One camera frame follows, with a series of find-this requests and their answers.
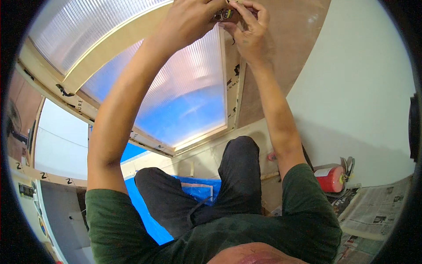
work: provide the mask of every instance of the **polycarbonate panel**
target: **polycarbonate panel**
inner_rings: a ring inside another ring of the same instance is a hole
[[[29,36],[61,74],[105,34],[129,18],[170,0],[49,0]]]
[[[82,90],[101,103],[141,42],[105,64]],[[135,126],[177,147],[226,125],[219,29],[175,53],[147,92]]]

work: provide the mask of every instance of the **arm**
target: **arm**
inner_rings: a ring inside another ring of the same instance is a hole
[[[211,18],[225,5],[225,0],[176,0],[155,34],[142,43],[98,111],[88,148],[87,190],[127,194],[120,159],[149,86],[176,51],[212,29]]]
[[[231,1],[230,5],[242,15],[248,24],[248,31],[242,32],[231,22],[221,24],[234,37],[240,54],[246,59],[258,84],[271,143],[277,155],[280,176],[283,180],[292,167],[306,163],[306,160],[303,156],[300,135],[296,129],[292,112],[277,84],[271,64],[263,54],[263,50],[265,50],[264,34],[270,16],[261,4],[255,2],[244,1],[241,5]],[[257,19],[251,11],[258,11]]]

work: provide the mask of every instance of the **black pants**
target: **black pants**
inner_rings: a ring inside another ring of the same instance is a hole
[[[135,184],[151,216],[174,238],[195,226],[233,214],[261,214],[259,147],[248,136],[230,140],[218,173],[221,189],[213,206],[184,193],[180,180],[159,168],[145,168]]]

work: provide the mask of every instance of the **hand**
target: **hand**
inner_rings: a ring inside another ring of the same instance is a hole
[[[150,39],[171,56],[210,31],[216,24],[210,22],[214,14],[226,5],[225,0],[174,0]]]
[[[233,36],[238,50],[247,63],[251,66],[265,65],[265,41],[264,35],[270,22],[270,14],[263,5],[252,1],[243,1],[243,5],[230,1],[230,5],[242,15],[248,24],[248,30],[242,30],[232,22],[221,22],[220,25]],[[258,11],[257,18],[252,14]]]

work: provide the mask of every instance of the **person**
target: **person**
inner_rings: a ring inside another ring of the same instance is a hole
[[[174,1],[99,109],[89,144],[86,193],[97,263],[330,263],[336,256],[339,223],[306,164],[292,113],[266,60],[263,39],[270,17],[255,2],[230,2],[248,24],[247,31],[231,22],[219,25],[235,39],[259,87],[282,180],[282,216],[261,215],[259,147],[247,136],[230,140],[225,148],[218,170],[221,189],[213,206],[196,202],[178,180],[158,168],[136,174],[152,217],[173,241],[158,245],[148,235],[127,194],[120,158],[148,87],[176,51],[213,28],[211,18],[225,5],[225,0]]]

